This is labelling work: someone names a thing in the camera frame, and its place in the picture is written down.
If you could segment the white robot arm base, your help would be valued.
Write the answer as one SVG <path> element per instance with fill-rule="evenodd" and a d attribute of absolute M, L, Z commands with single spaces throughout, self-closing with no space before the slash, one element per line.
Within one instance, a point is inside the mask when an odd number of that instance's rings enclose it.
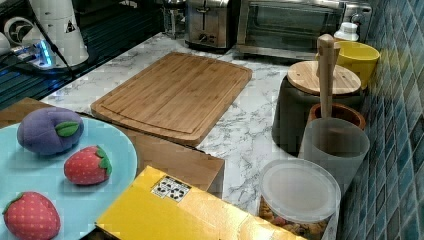
<path fill-rule="evenodd" d="M 3 27 L 18 58 L 41 70 L 71 68 L 89 58 L 72 0 L 26 2 L 32 16 L 14 16 Z"/>

